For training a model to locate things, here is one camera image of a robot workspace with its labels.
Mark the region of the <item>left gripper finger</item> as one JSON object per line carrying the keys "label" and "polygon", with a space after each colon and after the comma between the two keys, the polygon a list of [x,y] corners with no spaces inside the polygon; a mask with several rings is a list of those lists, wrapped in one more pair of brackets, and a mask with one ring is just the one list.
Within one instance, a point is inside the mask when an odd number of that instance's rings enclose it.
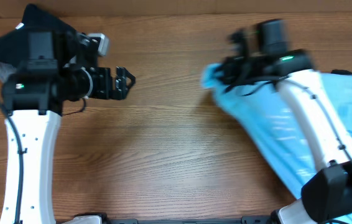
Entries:
{"label": "left gripper finger", "polygon": [[125,100],[129,90],[136,83],[135,76],[131,74],[117,75],[114,79],[114,90],[112,93],[113,100]]}
{"label": "left gripper finger", "polygon": [[128,82],[132,80],[132,75],[128,72],[125,67],[116,67],[116,78],[117,81]]}

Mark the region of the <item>light blue printed t-shirt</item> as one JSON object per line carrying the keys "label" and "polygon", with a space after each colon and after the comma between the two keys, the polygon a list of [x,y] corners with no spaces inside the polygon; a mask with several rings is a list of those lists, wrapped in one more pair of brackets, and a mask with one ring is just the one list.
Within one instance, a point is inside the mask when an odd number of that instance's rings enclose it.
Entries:
{"label": "light blue printed t-shirt", "polygon": [[[254,85],[225,92],[215,70],[207,65],[201,85],[210,89],[215,103],[246,130],[260,153],[295,198],[315,174],[315,163],[307,140],[294,114],[272,85],[260,90]],[[352,137],[352,75],[323,73],[324,89],[345,128]]]}

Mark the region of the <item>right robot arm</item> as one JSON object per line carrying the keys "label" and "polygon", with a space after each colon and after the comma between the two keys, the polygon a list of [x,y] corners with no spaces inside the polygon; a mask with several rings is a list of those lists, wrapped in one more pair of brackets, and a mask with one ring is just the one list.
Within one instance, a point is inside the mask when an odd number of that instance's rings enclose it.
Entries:
{"label": "right robot arm", "polygon": [[244,29],[229,41],[236,54],[219,67],[226,91],[272,85],[297,118],[315,159],[317,173],[302,187],[301,197],[275,210],[266,223],[338,223],[352,213],[352,137],[326,94],[308,52],[292,50],[281,19],[256,24],[259,53],[252,55]]}

